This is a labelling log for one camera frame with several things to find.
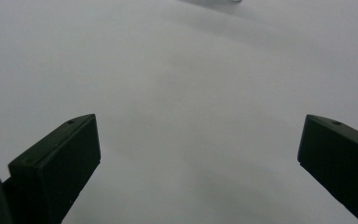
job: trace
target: white surface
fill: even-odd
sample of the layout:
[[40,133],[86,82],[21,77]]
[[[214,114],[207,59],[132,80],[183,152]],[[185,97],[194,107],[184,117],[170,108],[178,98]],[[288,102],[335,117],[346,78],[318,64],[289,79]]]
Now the white surface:
[[88,113],[65,224],[358,223],[296,161],[306,114],[358,129],[358,0],[0,1],[0,177]]

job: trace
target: gray surface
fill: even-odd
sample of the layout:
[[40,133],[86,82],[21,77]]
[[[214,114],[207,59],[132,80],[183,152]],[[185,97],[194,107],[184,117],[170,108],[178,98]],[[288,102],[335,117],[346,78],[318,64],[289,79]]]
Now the gray surface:
[[306,114],[358,129],[358,0],[0,1],[0,177],[88,113],[63,223],[358,223],[296,161]]

